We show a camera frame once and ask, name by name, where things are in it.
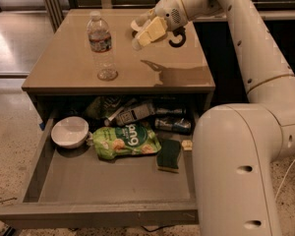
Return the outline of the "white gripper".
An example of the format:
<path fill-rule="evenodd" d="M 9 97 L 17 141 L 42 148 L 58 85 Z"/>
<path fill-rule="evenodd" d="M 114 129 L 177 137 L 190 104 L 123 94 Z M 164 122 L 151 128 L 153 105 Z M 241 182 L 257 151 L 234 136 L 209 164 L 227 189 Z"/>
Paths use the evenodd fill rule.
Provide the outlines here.
<path fill-rule="evenodd" d="M 140 50 L 164 37 L 167 30 L 175 31 L 187 23 L 188 17 L 182 0 L 160 0 L 154 9 L 132 20 L 131 28 L 137 31 L 132 46 L 135 50 Z"/>

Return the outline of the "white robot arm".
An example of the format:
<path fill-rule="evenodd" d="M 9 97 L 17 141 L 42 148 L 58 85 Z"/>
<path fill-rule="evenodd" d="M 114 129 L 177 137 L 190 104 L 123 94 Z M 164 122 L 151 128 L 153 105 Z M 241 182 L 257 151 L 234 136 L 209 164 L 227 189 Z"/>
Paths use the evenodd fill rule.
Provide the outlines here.
<path fill-rule="evenodd" d="M 202 236 L 282 236 L 270 165 L 295 154 L 295 75 L 252 0 L 160 0 L 132 21 L 135 49 L 223 10 L 246 95 L 208 110 L 194 130 Z"/>

